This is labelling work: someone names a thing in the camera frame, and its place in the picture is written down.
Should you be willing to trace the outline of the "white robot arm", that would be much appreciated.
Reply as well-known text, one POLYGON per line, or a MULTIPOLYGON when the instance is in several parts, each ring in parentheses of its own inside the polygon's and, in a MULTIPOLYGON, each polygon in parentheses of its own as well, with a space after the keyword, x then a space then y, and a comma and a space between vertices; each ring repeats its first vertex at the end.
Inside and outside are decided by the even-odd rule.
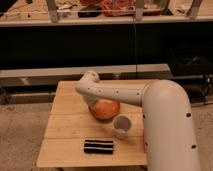
POLYGON ((88 71, 75 90, 90 106, 104 98, 142 108, 148 171, 201 171, 190 100, 178 83, 104 84, 88 71))

